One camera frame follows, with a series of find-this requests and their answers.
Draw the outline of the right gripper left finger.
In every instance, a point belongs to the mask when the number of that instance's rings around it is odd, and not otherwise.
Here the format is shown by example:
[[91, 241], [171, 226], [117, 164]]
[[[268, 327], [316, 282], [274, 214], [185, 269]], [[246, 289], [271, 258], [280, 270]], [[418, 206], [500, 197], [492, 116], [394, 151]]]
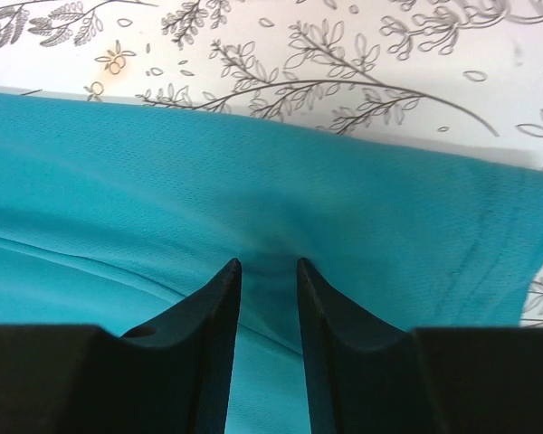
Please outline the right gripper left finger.
[[121, 336], [142, 356], [123, 432], [224, 432], [241, 291], [242, 266], [231, 259], [195, 293]]

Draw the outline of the teal t-shirt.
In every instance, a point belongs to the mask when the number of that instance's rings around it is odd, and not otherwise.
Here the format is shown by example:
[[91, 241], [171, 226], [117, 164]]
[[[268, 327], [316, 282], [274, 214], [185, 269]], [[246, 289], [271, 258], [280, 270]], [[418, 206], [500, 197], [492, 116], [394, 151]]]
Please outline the teal t-shirt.
[[401, 329], [514, 326], [543, 172], [271, 121], [0, 94], [0, 323], [130, 327], [229, 259], [226, 429], [310, 429], [296, 262]]

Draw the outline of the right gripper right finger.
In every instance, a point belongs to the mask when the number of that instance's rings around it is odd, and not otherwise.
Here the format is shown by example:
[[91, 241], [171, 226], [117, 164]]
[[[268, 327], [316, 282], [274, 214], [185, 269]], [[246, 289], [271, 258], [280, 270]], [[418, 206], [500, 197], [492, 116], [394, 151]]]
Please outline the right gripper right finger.
[[414, 416], [409, 335], [297, 265], [301, 346], [314, 433], [402, 433]]

